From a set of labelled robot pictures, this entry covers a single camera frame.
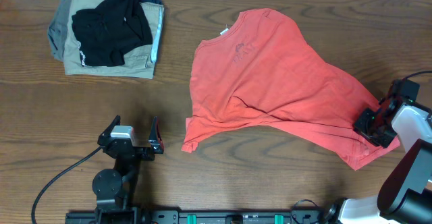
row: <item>wooden table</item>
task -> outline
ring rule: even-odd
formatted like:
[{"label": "wooden table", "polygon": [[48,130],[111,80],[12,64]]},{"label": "wooden table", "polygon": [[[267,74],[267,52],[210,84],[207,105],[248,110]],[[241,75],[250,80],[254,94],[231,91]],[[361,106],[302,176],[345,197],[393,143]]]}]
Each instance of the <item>wooden table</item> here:
[{"label": "wooden table", "polygon": [[[239,12],[270,7],[293,18],[324,58],[376,97],[394,78],[432,69],[432,0],[163,0],[160,60],[153,80],[65,76],[50,56],[47,27],[59,0],[0,0],[0,223],[29,223],[41,188],[97,147],[115,115],[145,142],[160,117],[164,155],[142,164],[135,202],[190,209],[281,209],[308,198],[378,193],[401,148],[353,171],[336,154],[273,128],[218,134],[193,154],[180,151],[192,114],[194,50]],[[418,101],[432,107],[430,76]],[[36,210],[39,223],[64,223],[92,210],[97,172],[114,160],[98,153],[54,183]]]}]

